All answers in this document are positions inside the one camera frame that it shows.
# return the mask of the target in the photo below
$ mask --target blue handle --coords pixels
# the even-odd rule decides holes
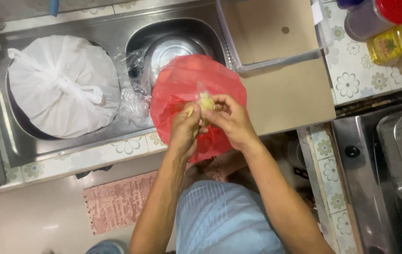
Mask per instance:
[[[58,14],[58,2],[59,0],[48,0],[48,5],[47,5],[47,10],[49,11],[49,14],[51,14],[54,17],[57,17]]]

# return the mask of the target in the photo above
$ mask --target white plastic bag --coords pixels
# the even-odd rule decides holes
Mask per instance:
[[[72,138],[110,124],[120,90],[116,68],[101,47],[83,38],[52,35],[23,51],[8,49],[15,101],[41,131]]]

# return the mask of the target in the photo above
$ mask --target sink basin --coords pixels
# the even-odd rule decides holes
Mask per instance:
[[[12,167],[155,131],[152,125],[136,127],[116,117],[110,125],[92,133],[59,139],[31,124],[9,89],[7,68],[12,60],[7,56],[6,49],[22,50],[36,38],[54,34],[85,38],[103,47],[111,57],[118,53],[118,47],[129,53],[167,35],[185,36],[198,43],[216,61],[231,68],[215,2],[212,1],[194,1],[0,34],[3,47],[0,60],[0,124]]]

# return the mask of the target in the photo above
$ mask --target hand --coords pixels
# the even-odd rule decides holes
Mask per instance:
[[[240,104],[229,95],[212,95],[212,99],[215,111],[206,111],[205,116],[226,133],[234,149],[244,152],[260,143],[246,110]]]
[[[201,108],[196,103],[189,103],[173,119],[171,125],[170,144],[168,154],[180,156],[183,160],[192,157],[197,148],[197,135],[207,133],[207,129],[200,128]]]

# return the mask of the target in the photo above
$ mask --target striped shorts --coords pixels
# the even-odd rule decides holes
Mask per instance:
[[[259,194],[234,183],[204,180],[177,203],[178,254],[284,254]]]

